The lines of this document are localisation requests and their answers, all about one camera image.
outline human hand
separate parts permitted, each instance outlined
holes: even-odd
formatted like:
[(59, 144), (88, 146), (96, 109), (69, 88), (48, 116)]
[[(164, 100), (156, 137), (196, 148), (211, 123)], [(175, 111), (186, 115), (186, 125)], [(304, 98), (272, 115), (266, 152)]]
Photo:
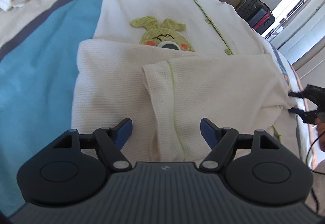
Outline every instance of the human hand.
[[(317, 125), (318, 136), (325, 131), (325, 122), (321, 122), (321, 119), (315, 119), (315, 124)], [(325, 152), (325, 134), (319, 139), (320, 149)]]

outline red cheek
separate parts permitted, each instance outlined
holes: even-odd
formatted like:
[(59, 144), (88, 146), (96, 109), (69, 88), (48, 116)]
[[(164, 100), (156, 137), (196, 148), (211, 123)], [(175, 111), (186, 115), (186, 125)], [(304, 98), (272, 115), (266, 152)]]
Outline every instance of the red cheek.
[(149, 40), (148, 42), (146, 42), (146, 45), (156, 46), (155, 42), (152, 40)]
[(187, 45), (186, 45), (185, 43), (182, 43), (182, 44), (181, 44), (181, 48), (182, 48), (183, 50), (187, 50)]

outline red zipper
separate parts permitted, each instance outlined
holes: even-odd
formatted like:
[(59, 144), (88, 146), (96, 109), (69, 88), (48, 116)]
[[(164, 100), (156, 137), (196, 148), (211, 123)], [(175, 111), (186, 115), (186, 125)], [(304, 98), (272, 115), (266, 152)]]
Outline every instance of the red zipper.
[(271, 15), (271, 12), (268, 10), (266, 15), (253, 27), (253, 29), (256, 30), (260, 25), (262, 25), (264, 22), (266, 22), (266, 20), (269, 19), (270, 15)]

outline cartoon animal ear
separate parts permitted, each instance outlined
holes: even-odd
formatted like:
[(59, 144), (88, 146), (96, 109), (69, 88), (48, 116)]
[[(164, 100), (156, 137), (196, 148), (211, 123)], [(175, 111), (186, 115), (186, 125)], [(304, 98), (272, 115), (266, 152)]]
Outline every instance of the cartoon animal ear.
[(175, 31), (183, 31), (186, 30), (186, 25), (185, 24), (181, 24), (181, 23), (177, 23), (176, 21), (172, 20), (172, 19), (165, 19), (162, 24), (161, 24), (162, 28), (169, 28), (169, 29), (173, 29)]
[(134, 19), (130, 25), (135, 28), (144, 27), (147, 31), (152, 28), (160, 28), (158, 20), (151, 16)]

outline green button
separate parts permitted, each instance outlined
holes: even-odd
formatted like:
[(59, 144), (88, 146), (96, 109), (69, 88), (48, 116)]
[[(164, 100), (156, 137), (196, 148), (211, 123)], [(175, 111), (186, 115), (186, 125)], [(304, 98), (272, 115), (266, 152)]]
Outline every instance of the green button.
[(225, 49), (225, 53), (228, 55), (231, 55), (231, 50), (230, 49)]

